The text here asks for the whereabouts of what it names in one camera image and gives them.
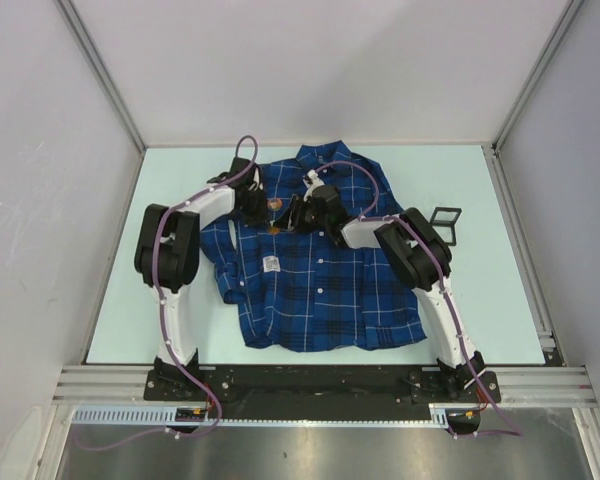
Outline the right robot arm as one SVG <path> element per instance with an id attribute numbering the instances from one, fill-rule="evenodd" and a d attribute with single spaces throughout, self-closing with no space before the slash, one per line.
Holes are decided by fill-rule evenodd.
<path id="1" fill-rule="evenodd" d="M 322 230 L 340 248 L 382 250 L 394 276 L 415 293 L 425 310 L 443 393 L 453 401 L 464 401 L 476 391 L 485 362 L 456 306 L 450 279 L 452 253 L 418 209 L 356 218 L 346 211 L 336 188 L 318 186 L 293 196 L 273 225 L 302 234 Z"/>

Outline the blue plaid button shirt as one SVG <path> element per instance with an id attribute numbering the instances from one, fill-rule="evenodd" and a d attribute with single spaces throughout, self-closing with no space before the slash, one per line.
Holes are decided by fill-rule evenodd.
<path id="1" fill-rule="evenodd" d="M 402 210 L 380 165 L 337 141 L 302 146 L 293 158 L 262 165 L 267 201 L 283 201 L 280 210 L 269 209 L 272 220 L 293 195 L 304 194 L 309 170 L 338 189 L 351 215 Z M 394 276 L 381 250 L 340 249 L 322 230 L 270 235 L 268 228 L 224 216 L 201 233 L 219 294 L 238 308 L 246 346 L 378 350 L 425 339 L 416 296 Z"/>

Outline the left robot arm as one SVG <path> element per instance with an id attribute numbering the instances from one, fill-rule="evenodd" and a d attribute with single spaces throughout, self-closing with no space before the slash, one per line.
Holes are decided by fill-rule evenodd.
<path id="1" fill-rule="evenodd" d="M 182 400 L 194 397 L 201 387 L 194 370 L 198 347 L 186 307 L 199 269 L 201 231 L 232 214 L 255 226 L 268 219 L 261 168 L 238 156 L 229 171 L 210 179 L 192 197 L 172 207 L 151 204 L 144 211 L 134 268 L 154 290 L 159 308 L 162 341 L 154 368 L 168 372 L 165 385 Z"/>

